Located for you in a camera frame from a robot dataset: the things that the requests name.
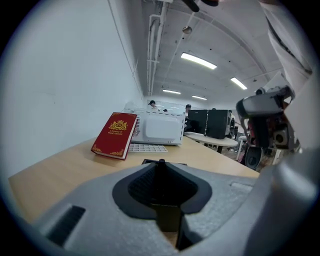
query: fluorescent light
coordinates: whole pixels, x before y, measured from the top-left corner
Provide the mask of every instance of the fluorescent light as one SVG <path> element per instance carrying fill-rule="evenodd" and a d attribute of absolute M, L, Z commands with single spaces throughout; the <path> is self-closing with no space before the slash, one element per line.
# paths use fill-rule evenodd
<path fill-rule="evenodd" d="M 172 93 L 172 94 L 181 94 L 181 92 L 173 91 L 173 90 L 163 90 L 165 93 Z"/>
<path fill-rule="evenodd" d="M 198 58 L 198 57 L 192 56 L 192 55 L 187 54 L 185 52 L 182 53 L 181 58 L 189 60 L 189 61 L 192 61 L 192 62 L 195 62 L 195 63 L 198 63 L 198 64 L 203 65 L 203 66 L 206 66 L 207 68 L 212 69 L 212 70 L 214 70 L 217 67 L 216 65 L 213 65 L 212 63 L 210 63 L 208 61 L 205 61 L 202 58 Z"/>
<path fill-rule="evenodd" d="M 194 97 L 194 98 L 197 98 L 197 99 L 201 99 L 201 100 L 207 100 L 206 98 L 202 98 L 202 97 L 198 97 L 198 96 L 192 96 L 192 97 Z"/>
<path fill-rule="evenodd" d="M 237 84 L 238 86 L 241 87 L 241 89 L 246 90 L 248 89 L 242 82 L 240 82 L 238 79 L 236 79 L 235 77 L 232 77 L 230 79 L 232 82 L 234 82 L 235 84 Z"/>

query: book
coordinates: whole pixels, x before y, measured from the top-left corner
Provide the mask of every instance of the book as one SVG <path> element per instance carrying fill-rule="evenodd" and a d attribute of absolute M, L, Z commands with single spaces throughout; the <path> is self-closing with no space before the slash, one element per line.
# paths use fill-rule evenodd
<path fill-rule="evenodd" d="M 91 151 L 110 158 L 126 159 L 136 123 L 136 114 L 112 113 Z"/>

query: gray plastic surface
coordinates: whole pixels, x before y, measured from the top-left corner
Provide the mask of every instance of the gray plastic surface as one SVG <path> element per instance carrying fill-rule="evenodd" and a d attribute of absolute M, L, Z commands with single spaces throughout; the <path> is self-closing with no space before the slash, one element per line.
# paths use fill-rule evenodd
<path fill-rule="evenodd" d="M 224 228 L 223 224 L 232 219 L 256 182 L 255 178 L 223 175 L 182 164 L 174 165 L 207 181 L 212 187 L 212 196 L 204 208 L 198 213 L 184 216 L 190 231 L 202 238 L 210 236 L 221 227 Z M 143 164 L 83 183 L 40 217 L 34 226 L 46 235 L 64 212 L 75 205 L 85 208 L 86 212 L 65 243 L 64 248 L 67 251 L 81 255 L 135 256 L 178 253 L 159 230 L 156 221 L 128 217 L 118 208 L 112 197 L 113 187 L 119 180 L 145 166 Z M 254 213 L 253 208 L 247 211 L 247 218 L 253 221 L 252 217 L 258 213 Z M 196 247 L 200 248 L 212 237 L 214 234 Z M 194 247 L 183 252 L 188 253 Z"/>

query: gold corner ornament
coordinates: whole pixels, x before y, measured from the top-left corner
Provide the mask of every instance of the gold corner ornament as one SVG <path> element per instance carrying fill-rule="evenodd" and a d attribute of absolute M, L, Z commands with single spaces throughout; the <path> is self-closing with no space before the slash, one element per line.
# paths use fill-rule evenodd
<path fill-rule="evenodd" d="M 97 144 L 93 145 L 92 150 L 97 152 L 102 152 L 101 149 L 97 147 Z"/>
<path fill-rule="evenodd" d="M 113 124 L 109 126 L 109 129 L 125 131 L 127 129 L 127 122 L 123 120 L 114 121 Z"/>
<path fill-rule="evenodd" d="M 124 154 L 124 150 L 123 149 L 121 149 L 121 151 L 119 151 L 119 152 L 110 153 L 110 155 L 114 155 L 114 156 L 122 156 L 123 154 Z"/>

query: wooden table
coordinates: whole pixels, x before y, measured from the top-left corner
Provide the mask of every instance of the wooden table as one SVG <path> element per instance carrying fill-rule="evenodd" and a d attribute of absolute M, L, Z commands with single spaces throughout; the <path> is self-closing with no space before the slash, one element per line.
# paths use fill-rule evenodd
<path fill-rule="evenodd" d="M 11 176 L 11 185 L 22 216 L 33 222 L 78 185 L 93 178 L 141 165 L 144 159 L 185 163 L 209 172 L 257 177 L 259 174 L 238 162 L 183 137 L 181 146 L 165 146 L 166 153 L 129 152 L 126 160 L 96 155 L 88 140 L 48 157 Z"/>
<path fill-rule="evenodd" d="M 184 135 L 196 142 L 217 145 L 217 152 L 220 154 L 222 152 L 222 147 L 235 147 L 238 145 L 238 142 L 236 140 L 230 138 L 211 138 L 208 136 L 204 136 L 203 134 L 191 131 L 185 132 Z"/>

